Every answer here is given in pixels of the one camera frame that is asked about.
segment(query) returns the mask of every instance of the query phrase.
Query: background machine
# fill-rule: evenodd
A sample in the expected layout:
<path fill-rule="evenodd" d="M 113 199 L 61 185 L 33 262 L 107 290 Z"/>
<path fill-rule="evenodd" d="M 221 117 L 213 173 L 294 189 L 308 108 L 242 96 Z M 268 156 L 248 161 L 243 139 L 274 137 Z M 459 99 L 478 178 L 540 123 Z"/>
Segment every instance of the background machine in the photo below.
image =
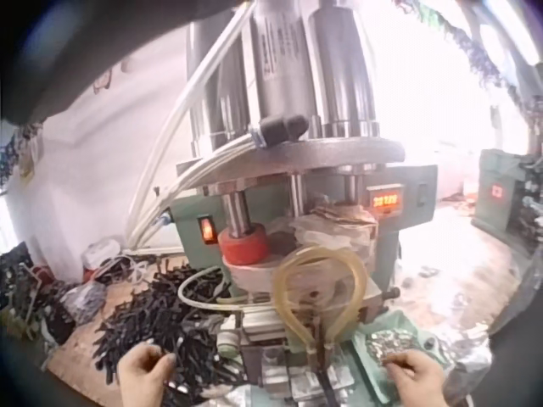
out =
<path fill-rule="evenodd" d="M 235 23 L 251 13 L 259 125 L 249 124 L 250 57 Z M 400 295 L 390 287 L 399 231 L 432 219 L 437 182 L 435 165 L 402 165 L 402 146 L 379 135 L 354 11 L 322 1 L 309 22 L 306 33 L 294 0 L 261 0 L 191 24 L 192 75 L 221 37 L 237 39 L 190 110 L 194 159 L 177 171 L 216 166 L 190 185 L 198 194 L 170 205 L 191 266 L 221 267 L 239 300 L 207 306 L 232 313 L 219 352 L 241 356 L 272 399 L 301 405 L 346 400 L 353 366 L 340 345 Z M 246 138 L 260 148 L 228 147 Z"/>

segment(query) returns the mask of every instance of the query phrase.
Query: black knob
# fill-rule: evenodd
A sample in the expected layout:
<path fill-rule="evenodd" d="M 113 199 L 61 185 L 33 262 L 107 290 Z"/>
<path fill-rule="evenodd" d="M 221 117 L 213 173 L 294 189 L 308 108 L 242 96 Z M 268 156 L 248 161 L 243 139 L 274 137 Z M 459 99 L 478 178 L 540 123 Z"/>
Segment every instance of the black knob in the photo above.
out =
<path fill-rule="evenodd" d="M 259 148 L 269 148 L 282 142 L 295 142 L 309 129 L 304 116 L 268 116 L 260 121 L 253 138 Z"/>

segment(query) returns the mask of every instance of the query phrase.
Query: workbench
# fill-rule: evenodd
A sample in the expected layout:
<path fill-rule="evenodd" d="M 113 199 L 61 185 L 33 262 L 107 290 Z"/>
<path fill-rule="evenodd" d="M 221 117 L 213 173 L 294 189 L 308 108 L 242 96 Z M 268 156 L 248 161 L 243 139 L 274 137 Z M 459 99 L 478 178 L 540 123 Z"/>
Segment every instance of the workbench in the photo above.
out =
<path fill-rule="evenodd" d="M 402 294 L 392 307 L 402 309 L 420 328 L 490 324 L 518 286 L 520 275 L 509 248 L 473 227 L 468 216 L 450 205 L 441 205 L 434 221 L 402 232 L 401 244 L 403 259 L 394 284 Z M 172 259 L 171 267 L 183 261 Z M 421 270 L 437 274 L 424 278 L 418 274 Z M 148 268 L 149 278 L 155 271 L 155 265 Z M 115 306 L 128 301 L 132 289 L 139 292 L 146 286 L 127 282 L 109 286 L 103 311 L 74 331 L 49 360 L 48 369 L 97 404 L 121 407 L 118 385 L 106 386 L 105 373 L 94 367 L 92 343 L 102 335 L 95 331 Z M 464 304 L 452 309 L 458 302 Z"/>

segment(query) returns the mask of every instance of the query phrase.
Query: metal cylinder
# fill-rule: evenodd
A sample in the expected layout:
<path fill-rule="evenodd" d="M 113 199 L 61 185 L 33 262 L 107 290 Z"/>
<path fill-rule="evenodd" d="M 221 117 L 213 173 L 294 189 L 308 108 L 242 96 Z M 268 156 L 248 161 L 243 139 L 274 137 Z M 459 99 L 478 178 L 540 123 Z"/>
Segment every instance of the metal cylinder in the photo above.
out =
<path fill-rule="evenodd" d="M 227 216 L 230 236 L 240 238 L 253 230 L 243 192 L 232 192 L 222 196 L 222 206 Z"/>
<path fill-rule="evenodd" d="M 196 70 L 232 16 L 233 11 L 227 10 L 189 26 L 187 37 L 189 76 Z M 241 37 L 233 43 L 211 76 L 202 99 L 191 108 L 190 119 L 193 128 L 194 157 L 209 155 L 247 131 L 250 117 Z"/>
<path fill-rule="evenodd" d="M 325 137 L 378 137 L 373 88 L 355 13 L 321 2 L 309 18 L 324 105 Z"/>
<path fill-rule="evenodd" d="M 290 199 L 293 216 L 305 215 L 305 184 L 304 178 L 300 174 L 292 174 L 288 179 L 290 183 Z"/>
<path fill-rule="evenodd" d="M 358 176 L 345 177 L 345 201 L 349 204 L 358 204 L 361 197 L 361 192 L 358 187 Z"/>
<path fill-rule="evenodd" d="M 315 90 L 297 0 L 259 0 L 251 19 L 260 116 L 302 114 L 313 123 Z M 310 137 L 318 129 L 310 127 Z"/>

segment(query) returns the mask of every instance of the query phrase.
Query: white wall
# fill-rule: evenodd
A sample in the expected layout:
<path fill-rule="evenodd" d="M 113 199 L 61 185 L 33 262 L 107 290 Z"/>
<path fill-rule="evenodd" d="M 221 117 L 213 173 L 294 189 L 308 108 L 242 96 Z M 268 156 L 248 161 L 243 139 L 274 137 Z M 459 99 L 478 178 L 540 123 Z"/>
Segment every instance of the white wall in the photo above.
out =
<path fill-rule="evenodd" d="M 81 279 L 81 253 L 103 237 L 124 241 L 128 208 L 149 150 L 184 87 L 185 31 L 172 33 L 132 55 L 131 72 L 114 67 L 109 90 L 87 89 L 43 128 L 44 155 L 28 185 L 8 185 L 8 207 L 24 240 L 35 237 L 59 278 Z M 176 163 L 189 159 L 190 123 L 160 166 L 154 186 L 176 177 Z M 175 227 L 151 242 L 179 245 Z"/>

